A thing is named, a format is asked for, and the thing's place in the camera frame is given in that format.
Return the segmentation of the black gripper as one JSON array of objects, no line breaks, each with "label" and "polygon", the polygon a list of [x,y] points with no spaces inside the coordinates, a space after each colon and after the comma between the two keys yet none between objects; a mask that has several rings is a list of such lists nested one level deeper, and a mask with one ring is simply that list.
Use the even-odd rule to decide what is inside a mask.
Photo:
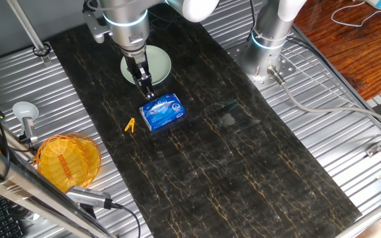
[{"label": "black gripper", "polygon": [[146,45],[138,44],[137,46],[121,46],[120,49],[125,57],[128,71],[131,73],[137,87],[145,95],[145,98],[154,98],[155,93],[152,85],[151,73],[149,72]]}]

